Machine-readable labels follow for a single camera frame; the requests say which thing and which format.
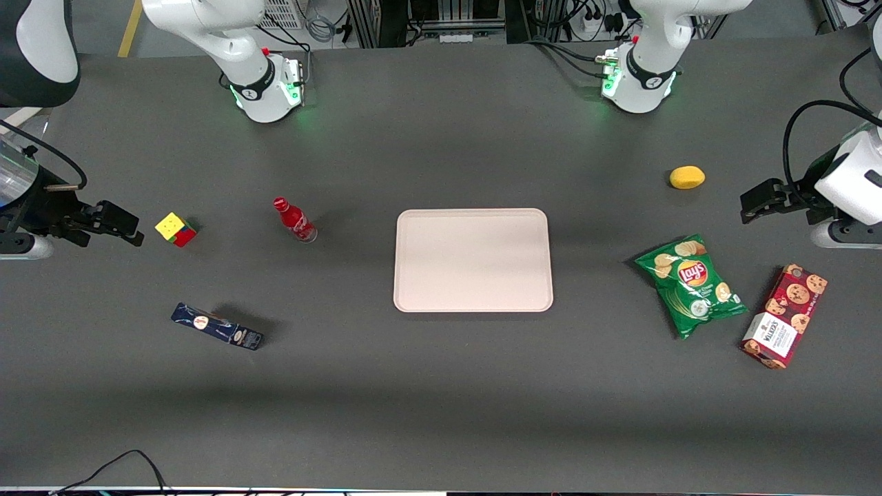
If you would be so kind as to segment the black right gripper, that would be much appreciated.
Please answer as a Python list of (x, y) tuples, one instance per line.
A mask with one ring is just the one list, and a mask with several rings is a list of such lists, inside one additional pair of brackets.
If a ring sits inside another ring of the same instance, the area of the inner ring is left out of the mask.
[(81, 202), (72, 189), (47, 189), (62, 184), (59, 176), (40, 167), (35, 184), (26, 192), (19, 207), (20, 229), (35, 236), (67, 240), (80, 247), (88, 246), (91, 234), (101, 234), (102, 229), (113, 232), (132, 246), (142, 246), (145, 235), (137, 230), (139, 217), (113, 202), (101, 200), (95, 206), (94, 219), (94, 208)]

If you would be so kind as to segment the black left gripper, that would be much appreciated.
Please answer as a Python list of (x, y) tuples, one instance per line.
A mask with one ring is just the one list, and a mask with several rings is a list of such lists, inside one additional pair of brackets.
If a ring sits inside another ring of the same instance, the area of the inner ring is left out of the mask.
[(808, 225), (832, 219), (832, 204), (816, 191), (814, 183), (769, 178), (741, 195), (741, 223), (749, 224), (765, 216), (767, 207), (781, 204), (785, 204), (784, 214), (803, 211)]

